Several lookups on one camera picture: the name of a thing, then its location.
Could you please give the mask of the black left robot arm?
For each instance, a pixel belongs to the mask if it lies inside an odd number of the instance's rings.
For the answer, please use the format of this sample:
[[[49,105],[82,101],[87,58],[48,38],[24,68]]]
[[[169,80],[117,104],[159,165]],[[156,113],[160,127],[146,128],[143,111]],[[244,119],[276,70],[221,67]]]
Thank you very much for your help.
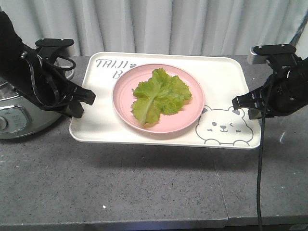
[[[76,67],[68,51],[74,41],[43,38],[35,45],[25,45],[6,12],[0,13],[0,76],[40,109],[81,118],[81,103],[93,105],[96,95],[65,76]]]

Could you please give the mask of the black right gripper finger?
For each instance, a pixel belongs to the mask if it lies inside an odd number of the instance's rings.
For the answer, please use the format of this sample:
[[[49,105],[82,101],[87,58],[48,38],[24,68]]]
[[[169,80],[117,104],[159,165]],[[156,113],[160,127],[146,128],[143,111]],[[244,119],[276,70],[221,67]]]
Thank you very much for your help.
[[[248,116],[249,119],[254,120],[254,119],[262,119],[262,118],[273,118],[274,116],[271,115],[268,112],[262,112],[257,109],[248,109]]]
[[[262,110],[265,107],[265,97],[262,95],[262,88],[257,88],[247,94],[236,96],[231,102],[234,110],[242,108]]]

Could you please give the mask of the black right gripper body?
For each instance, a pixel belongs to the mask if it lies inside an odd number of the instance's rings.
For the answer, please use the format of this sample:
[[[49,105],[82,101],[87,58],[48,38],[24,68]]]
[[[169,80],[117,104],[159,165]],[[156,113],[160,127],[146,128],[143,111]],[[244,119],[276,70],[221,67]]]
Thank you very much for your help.
[[[286,67],[275,78],[271,88],[266,115],[288,116],[308,104],[308,60]]]

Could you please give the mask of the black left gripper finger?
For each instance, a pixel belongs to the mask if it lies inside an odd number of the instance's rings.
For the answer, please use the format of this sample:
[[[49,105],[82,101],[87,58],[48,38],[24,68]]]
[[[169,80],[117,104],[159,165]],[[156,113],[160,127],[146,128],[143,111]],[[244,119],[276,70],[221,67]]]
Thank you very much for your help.
[[[74,104],[86,103],[93,105],[96,95],[93,91],[76,85],[74,89]]]
[[[81,118],[84,113],[84,109],[80,102],[69,103],[64,111],[64,114],[68,117]]]

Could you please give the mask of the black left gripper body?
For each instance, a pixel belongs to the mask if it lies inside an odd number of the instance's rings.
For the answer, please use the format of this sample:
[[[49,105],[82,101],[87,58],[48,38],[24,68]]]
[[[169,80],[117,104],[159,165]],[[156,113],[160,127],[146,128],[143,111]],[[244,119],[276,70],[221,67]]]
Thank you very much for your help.
[[[76,86],[65,72],[75,67],[69,57],[43,58],[36,49],[18,48],[12,51],[12,86],[40,109],[65,115]]]

